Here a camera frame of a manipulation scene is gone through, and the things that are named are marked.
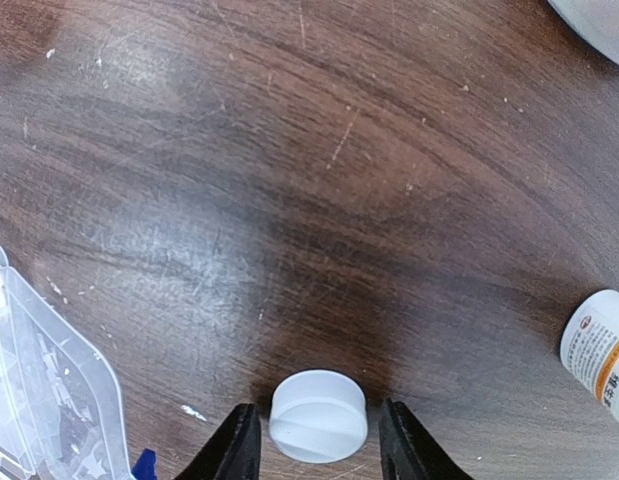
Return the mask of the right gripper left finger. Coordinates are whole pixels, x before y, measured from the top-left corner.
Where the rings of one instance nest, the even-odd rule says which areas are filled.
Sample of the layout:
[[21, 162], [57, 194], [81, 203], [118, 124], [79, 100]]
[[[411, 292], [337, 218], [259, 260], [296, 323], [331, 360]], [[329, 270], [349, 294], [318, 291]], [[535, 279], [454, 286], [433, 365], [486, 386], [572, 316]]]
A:
[[175, 480], [258, 480], [262, 433], [254, 404], [239, 404]]

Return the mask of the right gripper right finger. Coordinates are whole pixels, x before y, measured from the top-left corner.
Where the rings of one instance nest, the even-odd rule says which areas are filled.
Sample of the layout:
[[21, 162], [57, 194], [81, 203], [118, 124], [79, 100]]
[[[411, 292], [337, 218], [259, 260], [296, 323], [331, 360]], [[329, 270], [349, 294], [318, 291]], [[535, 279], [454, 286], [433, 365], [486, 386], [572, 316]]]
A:
[[471, 480], [404, 402], [383, 401], [379, 420], [382, 477], [402, 480]]

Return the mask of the clear plastic pill organizer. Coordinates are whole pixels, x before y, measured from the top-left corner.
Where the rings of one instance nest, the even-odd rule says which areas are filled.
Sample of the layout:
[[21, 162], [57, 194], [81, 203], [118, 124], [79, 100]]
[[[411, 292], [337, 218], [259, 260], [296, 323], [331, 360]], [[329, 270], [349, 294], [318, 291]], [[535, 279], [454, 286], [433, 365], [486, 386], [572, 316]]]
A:
[[110, 364], [0, 246], [0, 479], [153, 479], [156, 463], [129, 461]]

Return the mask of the small white bottle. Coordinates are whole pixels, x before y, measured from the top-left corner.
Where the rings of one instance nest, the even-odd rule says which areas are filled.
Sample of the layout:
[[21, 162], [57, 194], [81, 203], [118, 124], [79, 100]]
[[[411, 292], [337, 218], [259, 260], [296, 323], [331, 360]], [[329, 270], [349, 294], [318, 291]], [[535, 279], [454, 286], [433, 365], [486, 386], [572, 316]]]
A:
[[560, 359], [619, 423], [619, 292], [598, 291], [567, 322]]

